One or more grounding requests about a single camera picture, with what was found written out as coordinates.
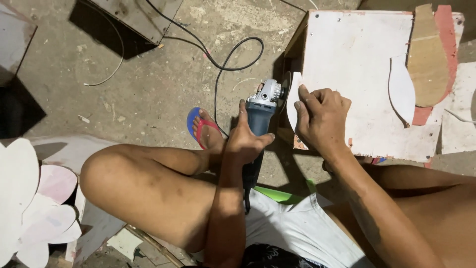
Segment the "hand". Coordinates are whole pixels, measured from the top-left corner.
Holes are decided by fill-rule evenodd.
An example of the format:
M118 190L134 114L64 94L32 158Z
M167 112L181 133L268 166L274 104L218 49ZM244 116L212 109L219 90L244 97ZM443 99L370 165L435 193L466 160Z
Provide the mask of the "hand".
M304 102L295 102L299 136L316 148L326 160L345 152L348 147L344 136L349 99L329 88L307 91L299 87L299 96Z
M274 141L274 134L256 137L248 125L245 100L239 102L238 125L231 130L224 157L231 156L240 165L253 162L263 149Z

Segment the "wooden stick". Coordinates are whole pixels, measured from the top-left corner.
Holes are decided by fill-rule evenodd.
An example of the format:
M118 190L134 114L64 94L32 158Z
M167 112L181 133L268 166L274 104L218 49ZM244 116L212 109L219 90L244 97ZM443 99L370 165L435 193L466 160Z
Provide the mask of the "wooden stick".
M170 260L171 263L173 263L177 268L181 268L185 266L177 257L175 257L166 247L161 245L159 242L157 242L155 239L153 239L150 235L148 235L146 232L135 228L134 226L127 224L126 229L134 234L135 236L139 237L142 239L144 242L148 242L151 244L153 247L155 247L160 253L162 253L167 259Z

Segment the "grinder cutting disc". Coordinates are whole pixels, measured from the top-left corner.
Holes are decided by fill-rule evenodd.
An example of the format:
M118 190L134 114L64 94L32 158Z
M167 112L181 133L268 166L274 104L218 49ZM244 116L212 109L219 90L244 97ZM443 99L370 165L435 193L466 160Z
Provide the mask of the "grinder cutting disc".
M281 82L281 95L278 100L278 109L279 113L283 111L283 108L286 107L286 102L288 101L288 93L291 87L292 73L287 71L284 74L283 81Z

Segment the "black cloth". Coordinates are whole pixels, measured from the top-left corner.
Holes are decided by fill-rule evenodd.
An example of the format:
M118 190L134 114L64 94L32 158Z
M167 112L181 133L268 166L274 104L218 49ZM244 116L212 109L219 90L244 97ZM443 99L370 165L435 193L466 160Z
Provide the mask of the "black cloth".
M328 268L280 247L253 244L245 249L241 268Z

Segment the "power cord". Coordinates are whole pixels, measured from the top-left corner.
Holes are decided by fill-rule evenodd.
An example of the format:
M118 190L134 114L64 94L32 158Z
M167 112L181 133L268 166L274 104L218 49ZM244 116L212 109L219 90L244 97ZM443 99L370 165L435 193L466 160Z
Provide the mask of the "power cord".
M230 51L230 53L228 54L228 57L227 59L225 60L225 62L223 63L223 66L219 65L210 55L210 53L208 52L207 50L207 47L203 44L203 42L195 35L193 34L192 32L190 32L189 30L185 29L182 25L176 23L175 21L173 21L172 19L170 19L169 17L165 16L164 14L162 14L162 12L160 12L149 0L146 0L146 2L155 10L155 12L157 12L160 16L164 17L166 20L170 21L171 23L175 24L176 26L178 26L179 28L181 28L182 30L184 30L186 33L188 33L189 35L191 35L193 38L195 38L199 43L200 45L202 46L202 50L203 52L205 53L205 55L207 56L207 58L210 60L210 62L215 66L217 67L218 69L220 69L220 72L218 73L217 75L217 79L215 80L215 100L214 100L214 104L213 104L213 109L214 109L214 117L215 117L215 123L217 124L218 126L218 129L220 129L220 131L228 138L229 135L223 130L221 129L221 127L218 125L218 122L217 122L217 88L218 88L218 79L220 78L220 75L223 71L241 71L243 69L246 69L248 67L250 67L251 65L255 64L255 62L257 62L260 58L261 58L261 55L263 54L263 51L265 49L265 45L263 43L263 40L261 40L259 37L256 37L256 36L252 36L252 37L248 37L248 38L245 38L243 39L242 41L240 41L238 44L236 44L236 46ZM233 52L235 52L235 50L240 47L241 44L243 44L244 42L246 41L249 41L249 40L257 40L260 44L261 44L261 52L259 53L258 57L256 57L256 59L254 61L252 61L250 64L246 65L246 66L243 66L243 67L239 67L239 68L227 68L225 67L225 65L227 64L228 60L230 59L231 55L233 54Z

